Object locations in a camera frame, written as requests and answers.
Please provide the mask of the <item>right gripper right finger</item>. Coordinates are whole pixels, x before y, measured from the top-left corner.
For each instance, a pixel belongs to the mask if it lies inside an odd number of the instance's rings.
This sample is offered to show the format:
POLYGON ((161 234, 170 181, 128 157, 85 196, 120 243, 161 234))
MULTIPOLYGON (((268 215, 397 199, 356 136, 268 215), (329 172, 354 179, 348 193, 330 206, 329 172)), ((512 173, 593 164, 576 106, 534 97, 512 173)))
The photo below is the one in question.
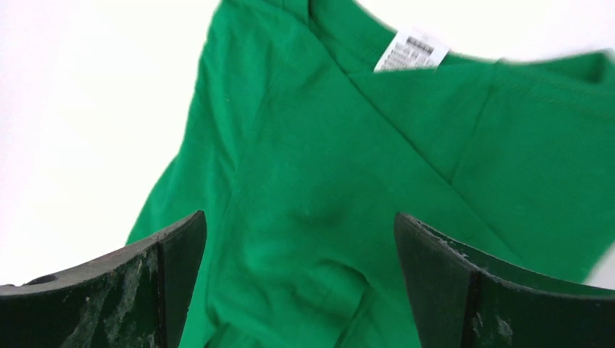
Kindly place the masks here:
POLYGON ((551 278, 395 216, 422 347, 612 347, 614 291, 551 278))

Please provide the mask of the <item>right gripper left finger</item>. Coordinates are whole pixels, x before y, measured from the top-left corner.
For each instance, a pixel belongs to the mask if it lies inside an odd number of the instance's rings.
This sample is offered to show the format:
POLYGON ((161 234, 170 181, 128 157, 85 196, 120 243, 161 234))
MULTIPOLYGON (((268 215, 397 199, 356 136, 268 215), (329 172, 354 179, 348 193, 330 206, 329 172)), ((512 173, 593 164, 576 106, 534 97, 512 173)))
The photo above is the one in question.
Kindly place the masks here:
POLYGON ((177 347, 205 250, 197 211, 142 240, 1 287, 3 347, 177 347))

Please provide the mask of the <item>green t shirt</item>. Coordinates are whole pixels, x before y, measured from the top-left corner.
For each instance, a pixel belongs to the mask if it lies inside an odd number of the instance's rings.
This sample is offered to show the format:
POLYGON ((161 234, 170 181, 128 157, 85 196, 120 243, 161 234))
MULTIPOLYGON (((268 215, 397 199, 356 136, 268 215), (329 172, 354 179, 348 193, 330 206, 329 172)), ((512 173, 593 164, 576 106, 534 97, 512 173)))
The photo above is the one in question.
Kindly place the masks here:
POLYGON ((220 3, 129 236, 206 215, 182 347, 417 347, 398 212, 567 281, 613 244, 611 55, 376 72, 393 37, 353 1, 220 3))

